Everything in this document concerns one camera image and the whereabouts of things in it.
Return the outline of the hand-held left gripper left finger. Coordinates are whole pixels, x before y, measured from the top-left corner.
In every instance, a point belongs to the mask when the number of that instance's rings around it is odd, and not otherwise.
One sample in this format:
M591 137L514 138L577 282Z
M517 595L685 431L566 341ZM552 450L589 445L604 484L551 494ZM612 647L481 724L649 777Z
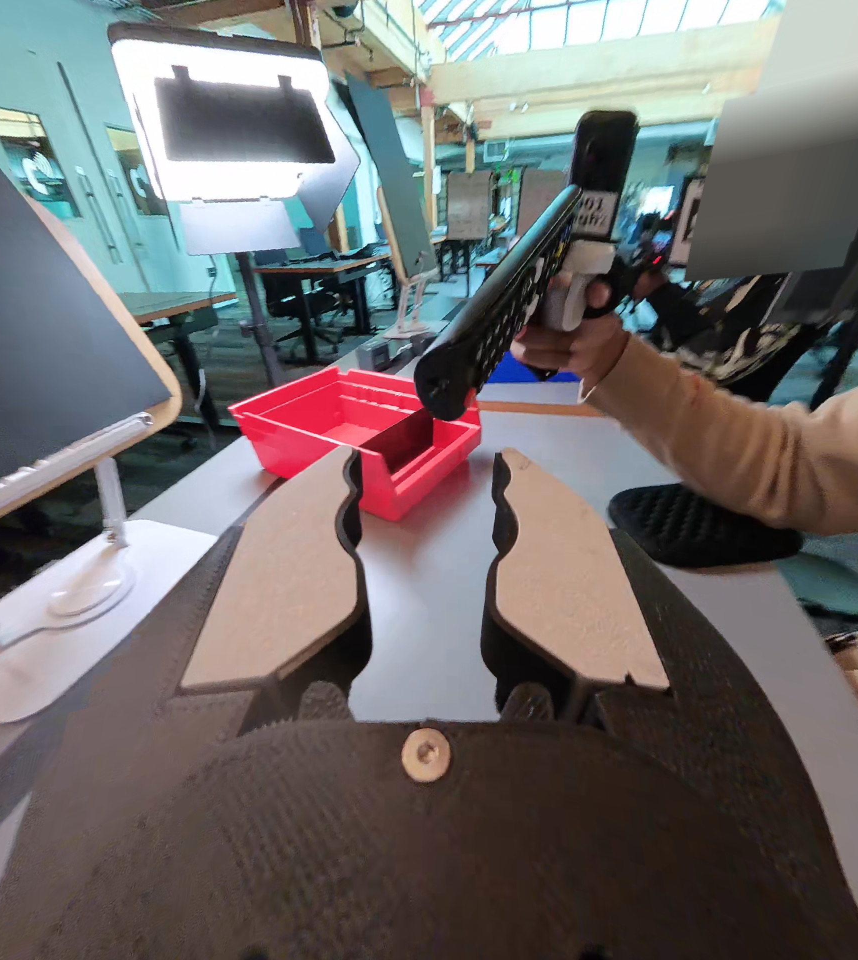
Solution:
M336 445L249 515L180 680L184 692L255 690L317 656L353 679L370 658L358 555L360 450Z

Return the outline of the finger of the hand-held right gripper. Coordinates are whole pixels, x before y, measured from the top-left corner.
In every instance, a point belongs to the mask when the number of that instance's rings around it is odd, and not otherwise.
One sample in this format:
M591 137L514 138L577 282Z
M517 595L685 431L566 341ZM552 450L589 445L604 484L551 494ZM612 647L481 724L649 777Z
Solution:
M591 284L605 281L615 261L615 245L609 241L576 240L562 258L558 273L550 280L543 298L545 330L577 330L589 306Z

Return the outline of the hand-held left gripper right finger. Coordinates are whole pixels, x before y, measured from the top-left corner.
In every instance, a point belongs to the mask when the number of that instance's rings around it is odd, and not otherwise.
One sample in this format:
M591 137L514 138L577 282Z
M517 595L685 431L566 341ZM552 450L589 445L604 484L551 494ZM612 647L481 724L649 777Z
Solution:
M515 448L495 455L491 496L496 557L485 610L493 625L568 678L668 690L603 516Z

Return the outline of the black TV remote control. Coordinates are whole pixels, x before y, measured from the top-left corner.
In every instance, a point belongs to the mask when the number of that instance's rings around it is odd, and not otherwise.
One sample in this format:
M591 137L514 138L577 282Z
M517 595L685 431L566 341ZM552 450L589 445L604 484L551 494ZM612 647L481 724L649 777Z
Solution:
M582 190L566 186L418 359L417 397L431 416L459 420L545 299L570 247Z

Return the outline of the red plastic bin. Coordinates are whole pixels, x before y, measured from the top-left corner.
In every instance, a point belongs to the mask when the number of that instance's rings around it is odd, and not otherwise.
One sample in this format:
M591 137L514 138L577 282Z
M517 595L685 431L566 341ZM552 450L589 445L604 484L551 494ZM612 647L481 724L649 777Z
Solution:
M361 509L401 521L482 440L478 408L436 419L412 380L329 366L231 404L263 469L291 479L337 447L360 451Z

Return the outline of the dark grey box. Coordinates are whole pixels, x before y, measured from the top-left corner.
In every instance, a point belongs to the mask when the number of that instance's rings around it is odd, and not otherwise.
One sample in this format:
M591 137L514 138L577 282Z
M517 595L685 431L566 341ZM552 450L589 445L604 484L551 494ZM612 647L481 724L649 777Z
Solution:
M373 338L356 348L356 364L364 371L392 374L421 357L436 339L433 332L408 339Z

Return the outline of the black board with wooden rim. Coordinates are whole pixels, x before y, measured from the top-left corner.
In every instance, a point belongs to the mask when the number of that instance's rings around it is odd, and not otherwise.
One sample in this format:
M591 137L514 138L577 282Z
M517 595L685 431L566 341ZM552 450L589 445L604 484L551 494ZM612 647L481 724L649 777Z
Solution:
M0 169L0 518L170 426L182 405L80 242Z
M389 99L352 74L346 74L346 85L358 129L377 170L377 201L400 288L396 321L384 337L411 340L429 332L420 316L425 288L438 277L435 246Z

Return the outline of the wooden office desk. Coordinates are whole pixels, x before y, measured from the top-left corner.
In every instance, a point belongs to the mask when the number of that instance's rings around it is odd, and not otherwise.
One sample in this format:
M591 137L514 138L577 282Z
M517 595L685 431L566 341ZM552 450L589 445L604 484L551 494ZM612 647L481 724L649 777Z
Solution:
M193 409L212 437L221 428L207 377L191 341L194 333L219 327L217 306L235 304L235 293L122 293L123 305L156 346L168 344L186 378Z
M290 343L287 360L316 365L322 361L320 344L336 354L347 334L373 332L372 312L366 291L368 277L389 268L387 249L369 255L331 255L323 258L302 258L271 263L254 268L261 284L261 305L276 321L294 321L295 328L278 342ZM347 328L326 327L321 323L325 313L341 307L352 311Z

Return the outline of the studio light panel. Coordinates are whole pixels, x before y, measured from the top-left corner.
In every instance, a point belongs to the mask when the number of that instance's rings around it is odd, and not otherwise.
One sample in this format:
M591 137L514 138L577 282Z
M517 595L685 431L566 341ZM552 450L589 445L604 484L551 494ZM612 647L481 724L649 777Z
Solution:
M252 254L300 245L288 201L324 233L359 168L328 103L319 50L264 37L118 21L107 37L149 183L184 249L230 256L267 384L282 370Z

